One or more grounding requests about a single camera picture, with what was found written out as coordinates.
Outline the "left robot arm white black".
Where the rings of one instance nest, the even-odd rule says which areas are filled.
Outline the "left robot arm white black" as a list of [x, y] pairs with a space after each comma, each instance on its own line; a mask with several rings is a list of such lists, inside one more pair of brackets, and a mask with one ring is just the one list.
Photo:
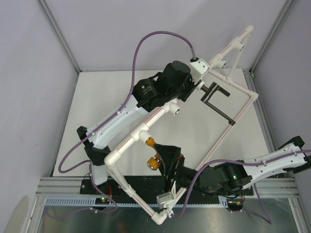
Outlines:
[[116, 114], [111, 114], [92, 127], [80, 126], [77, 129], [85, 152], [91, 160], [92, 190], [98, 194], [107, 190], [108, 174], [104, 159], [110, 153], [108, 143], [111, 139], [155, 108], [162, 107], [175, 98], [186, 101], [207, 70], [209, 65], [203, 60], [190, 65], [180, 61], [168, 63], [162, 72], [139, 80], [128, 101]]

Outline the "white PVC pipe frame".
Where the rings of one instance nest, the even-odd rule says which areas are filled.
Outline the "white PVC pipe frame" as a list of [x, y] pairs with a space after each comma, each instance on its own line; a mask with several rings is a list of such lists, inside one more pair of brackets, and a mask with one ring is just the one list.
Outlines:
[[[234, 82], [231, 78], [233, 72], [236, 69], [236, 66], [241, 58], [243, 53], [244, 46], [246, 45], [248, 38], [250, 37], [254, 27], [249, 25], [246, 29], [236, 38], [234, 38], [227, 47], [221, 52], [215, 55], [208, 63], [210, 64], [210, 68], [207, 73], [219, 78], [224, 83], [238, 89], [239, 91], [243, 92], [244, 94], [249, 96], [248, 102], [245, 106], [239, 111], [238, 115], [234, 118], [237, 122], [239, 118], [244, 114], [244, 112], [249, 108], [251, 104], [258, 98], [258, 93], [251, 91], [236, 82]], [[195, 62], [199, 58], [196, 56], [194, 47], [191, 42], [186, 39], [185, 37], [169, 32], [169, 31], [155, 31], [147, 34], [144, 36], [140, 42], [138, 43], [138, 48], [141, 47], [142, 43], [149, 37], [157, 34], [167, 34], [177, 38], [182, 39], [185, 41], [191, 50], [191, 60], [190, 62]], [[238, 55], [234, 61], [233, 66], [230, 69], [228, 75], [224, 76], [219, 72], [213, 70], [213, 68], [217, 67], [222, 69], [225, 67], [224, 57], [232, 50], [238, 50]], [[197, 90], [201, 90], [202, 85], [204, 82], [202, 81], [198, 86]], [[137, 142], [138, 140], [142, 141], [143, 143], [148, 143], [151, 136], [149, 135], [148, 131], [152, 125], [154, 125], [164, 114], [171, 112], [173, 115], [176, 115], [179, 112], [179, 107], [177, 105], [176, 100], [170, 100], [164, 105], [158, 107], [150, 116], [148, 116], [141, 124], [139, 124], [130, 134], [129, 136], [121, 142], [115, 149], [112, 150], [105, 159], [105, 163], [107, 164], [108, 173], [112, 176], [112, 178], [121, 186], [121, 188], [126, 192], [126, 194], [133, 198], [134, 201], [151, 217], [151, 219], [157, 224], [161, 225], [166, 218], [173, 216], [173, 208], [172, 209], [164, 209], [162, 212], [157, 213], [155, 212], [139, 195], [136, 194], [135, 190], [130, 186], [130, 184], [125, 180], [125, 177], [121, 174], [118, 167], [116, 166], [116, 162], [121, 158], [122, 154], [132, 146], [133, 143]]]

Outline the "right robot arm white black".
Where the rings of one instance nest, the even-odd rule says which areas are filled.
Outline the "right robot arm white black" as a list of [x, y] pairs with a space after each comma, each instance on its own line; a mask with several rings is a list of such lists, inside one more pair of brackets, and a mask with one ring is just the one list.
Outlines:
[[154, 148], [159, 156], [165, 191], [178, 186], [210, 196], [233, 196], [270, 176], [310, 168], [311, 152], [302, 150], [303, 145], [302, 138], [296, 136], [272, 153], [237, 161], [212, 160], [199, 170], [184, 165], [185, 157], [179, 147], [155, 144]]

